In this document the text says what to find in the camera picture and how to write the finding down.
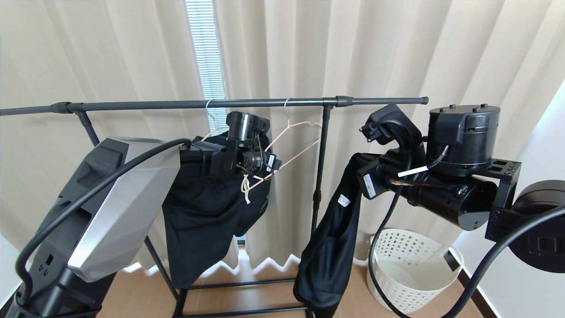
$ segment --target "black cloth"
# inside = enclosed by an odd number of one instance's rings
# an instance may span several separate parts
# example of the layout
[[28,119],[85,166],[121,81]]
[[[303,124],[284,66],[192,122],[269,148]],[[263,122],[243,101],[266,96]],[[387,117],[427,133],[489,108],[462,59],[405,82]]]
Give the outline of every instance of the black cloth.
[[351,273],[361,189],[353,155],[310,242],[302,252],[294,296],[316,318],[333,317]]
[[[261,143],[270,142],[264,137]],[[271,185],[265,181],[249,191],[247,204],[240,190],[243,176],[224,181],[187,178],[194,175],[191,169],[181,166],[163,203],[169,268],[177,289],[190,287],[226,256],[233,236],[244,235],[267,209]]]

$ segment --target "garment rack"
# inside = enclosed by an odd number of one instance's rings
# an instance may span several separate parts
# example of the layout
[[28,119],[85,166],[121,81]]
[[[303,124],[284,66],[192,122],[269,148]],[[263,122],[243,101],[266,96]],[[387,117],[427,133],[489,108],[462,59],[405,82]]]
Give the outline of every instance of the garment rack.
[[[296,106],[322,106],[322,123],[320,151],[318,153],[318,169],[316,172],[316,187],[312,196],[312,226],[310,235],[314,233],[316,224],[318,223],[318,210],[321,201],[321,180],[324,170],[325,147],[328,138],[329,116],[334,107],[347,107],[351,105],[386,105],[386,104],[427,104],[427,97],[414,98],[353,98],[349,96],[336,96],[329,98],[284,98],[278,99],[254,99],[254,100],[202,100],[202,101],[139,101],[139,102],[95,102],[95,103],[71,103],[59,102],[50,106],[36,106],[26,108],[1,109],[0,116],[22,115],[22,114],[39,114],[39,113],[58,113],[58,114],[76,114],[84,126],[86,133],[94,146],[100,143],[98,136],[92,126],[87,111],[97,110],[145,110],[145,109],[203,109],[206,108],[255,108],[255,107],[296,107]],[[186,296],[189,290],[210,289],[221,287],[239,287],[250,285],[264,285],[271,283],[293,282],[294,278],[281,280],[265,280],[235,283],[219,283],[213,285],[191,286],[188,289],[177,290],[173,287],[171,278],[165,271],[163,263],[159,259],[155,247],[149,237],[145,238],[145,246],[149,250],[151,257],[155,261],[161,275],[176,300],[173,318],[216,318],[216,317],[233,317],[242,315],[253,315],[259,313],[284,312],[304,310],[306,317],[313,318],[313,314],[306,306],[287,306],[276,308],[264,308],[257,310],[244,310],[233,312],[206,313],[196,315],[184,315],[183,308],[186,302]]]

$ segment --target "perforated basket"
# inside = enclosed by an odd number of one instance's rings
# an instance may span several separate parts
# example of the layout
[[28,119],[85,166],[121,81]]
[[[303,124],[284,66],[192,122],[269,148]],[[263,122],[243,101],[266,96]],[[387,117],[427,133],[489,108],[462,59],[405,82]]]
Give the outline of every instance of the perforated basket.
[[[448,252],[459,261],[456,270],[451,270],[444,258]],[[461,265],[463,258],[456,249],[418,233],[397,229],[383,230],[369,260],[386,297],[403,313],[424,307],[451,285],[457,279]],[[369,271],[367,285],[375,299],[389,309],[377,292]]]

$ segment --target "white hanger hook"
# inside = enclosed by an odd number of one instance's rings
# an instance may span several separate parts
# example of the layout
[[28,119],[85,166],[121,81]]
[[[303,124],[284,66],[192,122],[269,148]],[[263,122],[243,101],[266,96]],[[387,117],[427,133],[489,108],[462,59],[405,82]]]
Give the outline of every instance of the white hanger hook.
[[290,117],[288,116],[288,113],[286,112],[286,103],[289,101],[289,99],[291,99],[292,97],[287,98],[284,101],[284,105],[282,106],[282,110],[284,110],[284,114],[286,115],[286,118],[288,119],[288,122],[290,123]]
[[208,102],[206,103],[206,113],[208,114],[208,116],[212,117],[212,120],[214,121],[214,127],[217,128],[218,127],[218,123],[216,122],[216,118],[214,117],[214,115],[210,114],[210,112],[208,111],[208,104],[210,104],[211,101],[213,101],[214,98],[212,98],[211,100],[208,100]]

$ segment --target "curtain fold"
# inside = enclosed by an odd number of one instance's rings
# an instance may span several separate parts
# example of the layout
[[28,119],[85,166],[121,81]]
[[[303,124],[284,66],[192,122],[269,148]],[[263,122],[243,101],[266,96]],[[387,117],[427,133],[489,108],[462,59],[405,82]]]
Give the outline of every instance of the curtain fold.
[[[431,108],[489,103],[502,109],[495,156],[513,159],[565,79],[562,1],[217,1],[214,2],[228,98],[429,96],[401,105],[427,132]],[[321,219],[355,152],[383,153],[358,132],[380,106],[332,110],[324,165]],[[286,126],[282,109],[248,109]],[[291,122],[319,121],[320,108],[289,108]],[[319,137],[290,131],[275,145],[285,161]],[[248,232],[251,264],[283,264],[308,242],[317,149],[273,180],[265,216]],[[356,257],[366,259],[392,194],[364,200]],[[398,204],[389,226],[451,244],[460,230]]]
[[[0,2],[3,108],[199,99],[202,88],[184,1]],[[209,131],[204,110],[89,115],[101,140],[171,140]],[[92,144],[74,115],[2,117],[0,125],[0,230],[21,249]],[[166,258],[161,214],[149,236]],[[144,268],[153,265],[145,247],[135,261]],[[237,257],[230,263],[235,266]]]

